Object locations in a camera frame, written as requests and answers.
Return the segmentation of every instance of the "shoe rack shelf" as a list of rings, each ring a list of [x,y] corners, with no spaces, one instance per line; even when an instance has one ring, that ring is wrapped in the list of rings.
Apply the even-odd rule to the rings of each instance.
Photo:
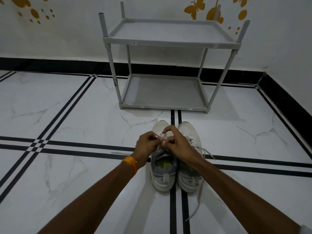
[[[128,19],[125,17],[123,2],[120,5],[122,20],[110,33],[107,32],[104,14],[99,13],[103,41],[110,62],[119,108],[193,110],[207,114],[240,49],[250,21],[244,22],[235,41],[216,21],[220,5],[218,5],[215,20],[212,21]],[[126,45],[127,49],[130,74],[122,95],[120,95],[116,78],[111,44]],[[197,77],[132,74],[129,45],[200,47],[205,51]],[[209,48],[231,49],[232,51],[213,95],[208,100],[199,77]]]

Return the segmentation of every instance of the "white wall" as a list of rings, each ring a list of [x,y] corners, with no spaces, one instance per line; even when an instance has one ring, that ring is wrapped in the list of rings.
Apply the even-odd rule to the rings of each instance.
[[[121,0],[29,0],[32,6],[24,8],[11,0],[2,1],[5,5],[0,4],[0,57],[108,61],[98,13],[105,13],[110,29],[121,19]],[[122,1],[129,18],[192,19],[183,11],[192,0]],[[204,0],[204,3],[205,10],[197,13],[197,20],[205,20],[216,0]],[[224,18],[221,26],[233,38],[244,20],[251,21],[232,69],[267,71],[311,113],[308,54],[312,0],[249,0],[243,8],[233,0],[219,0],[218,4]],[[41,24],[29,21],[35,20],[31,8],[38,11]],[[247,17],[239,20],[238,14],[243,9],[248,11]],[[130,50],[134,63],[196,67],[203,53],[202,49],[143,46],[131,46]],[[124,46],[113,45],[112,51],[115,62],[127,62]],[[204,67],[224,67],[229,54],[227,50],[209,50]]]

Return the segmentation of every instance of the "white marble floor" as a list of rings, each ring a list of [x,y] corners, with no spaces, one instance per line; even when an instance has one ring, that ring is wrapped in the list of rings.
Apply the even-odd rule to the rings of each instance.
[[[122,91],[126,79],[118,82]],[[209,98],[214,86],[204,89]],[[312,228],[312,160],[255,88],[222,86],[207,115],[120,110],[112,78],[17,72],[0,82],[0,108],[1,234],[38,232],[159,120],[192,123],[202,147],[218,156],[210,162]],[[147,163],[96,233],[246,233],[207,184],[188,228],[182,212],[195,210],[196,195],[185,201],[178,186],[174,199],[158,193]]]

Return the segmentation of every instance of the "shoe insole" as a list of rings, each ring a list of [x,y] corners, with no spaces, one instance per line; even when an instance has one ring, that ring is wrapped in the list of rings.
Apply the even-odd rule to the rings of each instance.
[[[155,162],[156,166],[161,167],[163,170],[168,170],[172,165],[171,157],[162,157]]]

